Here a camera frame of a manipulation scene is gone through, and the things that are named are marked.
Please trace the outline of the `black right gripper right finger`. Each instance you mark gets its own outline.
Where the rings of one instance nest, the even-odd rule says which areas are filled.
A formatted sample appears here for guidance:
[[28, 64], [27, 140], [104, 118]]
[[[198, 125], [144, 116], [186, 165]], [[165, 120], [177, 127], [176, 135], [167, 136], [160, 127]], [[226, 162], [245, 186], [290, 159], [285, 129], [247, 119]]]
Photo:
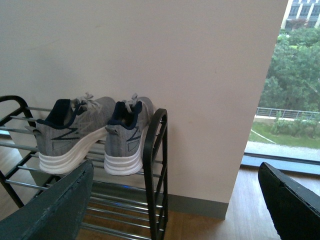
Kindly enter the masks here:
[[320, 238], [320, 196], [267, 162], [258, 181], [274, 227], [282, 240]]

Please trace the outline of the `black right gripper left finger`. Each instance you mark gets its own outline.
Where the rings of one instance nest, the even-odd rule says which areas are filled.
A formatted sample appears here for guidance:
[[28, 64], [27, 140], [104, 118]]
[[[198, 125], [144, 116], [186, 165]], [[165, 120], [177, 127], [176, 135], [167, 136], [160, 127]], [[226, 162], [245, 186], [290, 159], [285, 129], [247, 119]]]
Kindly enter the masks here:
[[94, 176], [82, 163], [48, 190], [1, 220], [2, 240], [74, 240], [87, 209]]

